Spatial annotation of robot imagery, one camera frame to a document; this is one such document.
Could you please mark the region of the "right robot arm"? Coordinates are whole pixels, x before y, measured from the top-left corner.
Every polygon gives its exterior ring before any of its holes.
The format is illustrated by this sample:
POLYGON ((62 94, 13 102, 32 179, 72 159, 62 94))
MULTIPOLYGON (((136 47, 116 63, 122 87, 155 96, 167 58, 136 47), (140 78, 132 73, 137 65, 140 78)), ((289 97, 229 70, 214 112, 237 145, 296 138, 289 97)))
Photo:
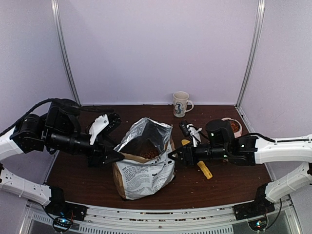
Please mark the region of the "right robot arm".
POLYGON ((250 204, 254 215, 262 214, 269 204, 312 182, 312 136, 294 138, 269 138, 259 133, 235 137, 227 120, 209 121, 205 130, 207 143, 196 146, 188 143, 168 157, 185 165, 200 161, 227 160, 241 166, 254 166, 269 162, 300 161, 301 165, 282 178, 257 189, 255 200, 250 204))

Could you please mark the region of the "brown pet food bag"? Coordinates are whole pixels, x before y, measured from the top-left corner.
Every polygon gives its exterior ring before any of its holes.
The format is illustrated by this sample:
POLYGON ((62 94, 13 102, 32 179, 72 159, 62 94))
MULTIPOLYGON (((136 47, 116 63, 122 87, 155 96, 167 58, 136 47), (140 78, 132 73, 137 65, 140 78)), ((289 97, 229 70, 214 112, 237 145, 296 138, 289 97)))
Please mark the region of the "brown pet food bag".
POLYGON ((137 200, 154 195, 175 177, 173 127, 143 117, 135 122, 115 151, 124 160, 113 163, 113 179, 119 195, 137 200))

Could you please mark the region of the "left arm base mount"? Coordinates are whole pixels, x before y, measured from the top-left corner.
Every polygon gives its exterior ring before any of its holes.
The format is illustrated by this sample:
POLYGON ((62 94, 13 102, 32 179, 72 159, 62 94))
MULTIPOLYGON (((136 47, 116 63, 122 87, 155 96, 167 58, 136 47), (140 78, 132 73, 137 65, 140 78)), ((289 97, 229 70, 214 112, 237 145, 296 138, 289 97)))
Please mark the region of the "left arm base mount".
POLYGON ((51 195, 49 203, 44 206, 47 213, 73 220, 84 221, 87 213, 87 207, 84 205, 66 202, 63 189, 55 186, 49 186, 51 195))

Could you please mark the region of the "pink double pet bowl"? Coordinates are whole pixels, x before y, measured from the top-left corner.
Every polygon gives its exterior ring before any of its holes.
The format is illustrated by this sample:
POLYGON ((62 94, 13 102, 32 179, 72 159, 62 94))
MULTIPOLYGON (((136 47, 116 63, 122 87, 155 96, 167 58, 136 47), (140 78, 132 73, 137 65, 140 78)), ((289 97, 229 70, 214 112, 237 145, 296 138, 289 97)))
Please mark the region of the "pink double pet bowl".
POLYGON ((242 136, 242 125, 238 120, 230 117, 224 117, 222 120, 230 123, 235 138, 242 136))

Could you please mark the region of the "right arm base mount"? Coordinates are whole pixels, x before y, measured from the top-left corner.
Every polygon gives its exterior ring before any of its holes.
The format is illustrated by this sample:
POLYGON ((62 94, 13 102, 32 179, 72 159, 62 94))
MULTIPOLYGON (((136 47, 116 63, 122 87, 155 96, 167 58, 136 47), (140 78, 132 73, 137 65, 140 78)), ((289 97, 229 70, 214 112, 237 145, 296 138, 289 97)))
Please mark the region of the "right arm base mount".
POLYGON ((274 203, 268 201, 264 194, 255 196, 254 201, 234 205, 236 220, 249 219, 275 211, 274 203))

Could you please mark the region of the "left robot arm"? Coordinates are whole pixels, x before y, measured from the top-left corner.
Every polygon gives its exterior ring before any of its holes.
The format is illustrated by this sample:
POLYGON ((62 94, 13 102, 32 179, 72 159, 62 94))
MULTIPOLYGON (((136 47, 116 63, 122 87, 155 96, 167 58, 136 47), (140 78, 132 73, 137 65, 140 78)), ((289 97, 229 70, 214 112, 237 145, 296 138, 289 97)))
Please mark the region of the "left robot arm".
MULTIPOLYGON (((0 158, 47 150, 85 155, 88 166, 124 160, 109 134, 121 119, 113 109, 83 108, 70 99, 49 98, 34 105, 0 134, 0 158)), ((0 188, 30 199, 51 213, 69 214, 71 208, 59 187, 40 185, 0 167, 0 188)))

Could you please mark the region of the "yellow plastic scoop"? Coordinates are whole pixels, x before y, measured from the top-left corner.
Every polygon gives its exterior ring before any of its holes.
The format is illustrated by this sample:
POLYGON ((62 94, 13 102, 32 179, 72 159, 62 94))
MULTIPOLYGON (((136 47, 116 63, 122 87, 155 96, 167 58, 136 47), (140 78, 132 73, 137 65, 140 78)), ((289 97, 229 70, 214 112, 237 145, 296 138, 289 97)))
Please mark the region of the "yellow plastic scoop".
MULTIPOLYGON (((185 146, 189 143, 191 143, 189 140, 187 139, 183 139, 181 141, 182 145, 185 146)), ((203 174, 205 175, 205 177, 209 180, 213 177, 212 173, 210 172, 210 170, 208 169, 208 167, 206 166, 206 164, 203 161, 199 161, 197 163, 197 166, 201 169, 201 171, 203 172, 203 174)))

